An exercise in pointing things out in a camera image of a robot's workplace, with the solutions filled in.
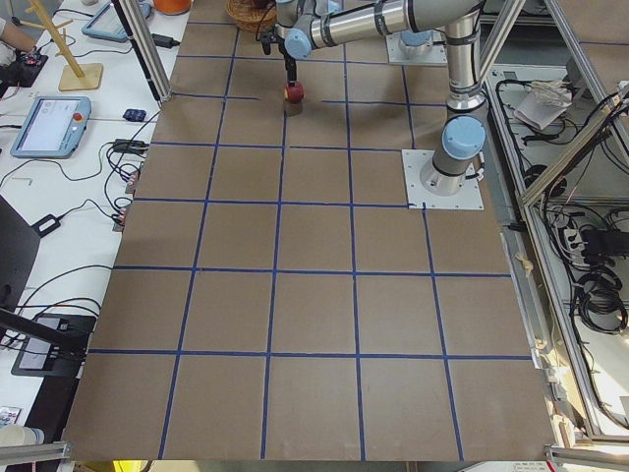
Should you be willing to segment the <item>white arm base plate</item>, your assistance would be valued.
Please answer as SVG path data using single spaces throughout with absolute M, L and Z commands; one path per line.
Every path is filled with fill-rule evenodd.
M 431 31 L 431 37 L 420 36 L 420 44 L 407 43 L 401 32 L 386 37 L 388 62 L 394 65 L 445 67 L 445 39 L 441 32 Z
M 434 167 L 432 149 L 403 149 L 402 166 L 410 209 L 483 210 L 477 169 L 470 162 L 463 175 L 449 177 Z

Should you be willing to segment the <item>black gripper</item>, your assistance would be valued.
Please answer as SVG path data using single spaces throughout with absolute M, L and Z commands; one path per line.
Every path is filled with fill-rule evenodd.
M 297 61 L 288 53 L 285 47 L 285 40 L 275 32 L 274 28 L 262 31 L 259 34 L 258 40 L 260 42 L 262 52 L 265 56 L 271 55 L 271 49 L 273 45 L 277 46 L 279 53 L 284 58 L 287 74 L 287 84 L 294 85 L 298 81 Z

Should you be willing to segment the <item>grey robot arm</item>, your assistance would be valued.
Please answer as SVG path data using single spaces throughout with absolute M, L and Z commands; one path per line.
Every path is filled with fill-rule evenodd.
M 277 1 L 274 24 L 257 33 L 264 53 L 276 45 L 287 74 L 286 98 L 303 97 L 297 63 L 314 51 L 368 37 L 397 36 L 399 48 L 413 48 L 439 33 L 446 64 L 446 120 L 440 142 L 421 171 L 423 187 L 451 197 L 464 183 L 469 165 L 482 151 L 486 129 L 480 110 L 481 93 L 480 1 L 374 1 L 342 9 L 335 1 Z
M 409 57 L 426 55 L 432 51 L 437 35 L 434 29 L 420 32 L 406 29 L 399 34 L 398 48 Z

